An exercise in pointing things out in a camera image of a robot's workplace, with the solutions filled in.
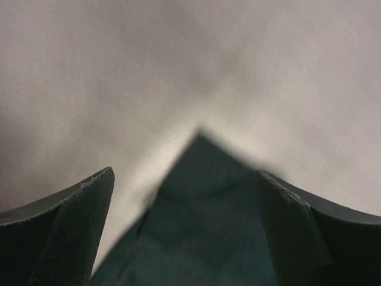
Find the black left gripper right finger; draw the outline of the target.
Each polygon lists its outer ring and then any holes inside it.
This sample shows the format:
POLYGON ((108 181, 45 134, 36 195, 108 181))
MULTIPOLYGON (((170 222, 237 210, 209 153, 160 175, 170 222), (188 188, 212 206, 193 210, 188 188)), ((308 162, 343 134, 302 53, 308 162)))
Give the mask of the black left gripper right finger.
POLYGON ((263 170, 254 181, 279 285, 380 285, 380 217, 263 170))

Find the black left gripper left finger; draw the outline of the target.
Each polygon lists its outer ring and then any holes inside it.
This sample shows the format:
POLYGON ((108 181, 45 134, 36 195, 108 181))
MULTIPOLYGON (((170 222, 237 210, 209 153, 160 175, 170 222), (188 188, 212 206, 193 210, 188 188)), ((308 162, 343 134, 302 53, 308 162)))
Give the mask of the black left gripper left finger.
POLYGON ((106 167, 1 213, 1 285, 88 285, 115 175, 106 167))

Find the black t-shirt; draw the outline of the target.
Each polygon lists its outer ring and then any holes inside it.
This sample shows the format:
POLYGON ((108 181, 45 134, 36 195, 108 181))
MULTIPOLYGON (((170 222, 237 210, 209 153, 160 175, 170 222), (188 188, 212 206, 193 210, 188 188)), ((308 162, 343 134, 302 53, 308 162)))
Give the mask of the black t-shirt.
POLYGON ((200 133, 91 285, 276 285, 254 170, 200 133))

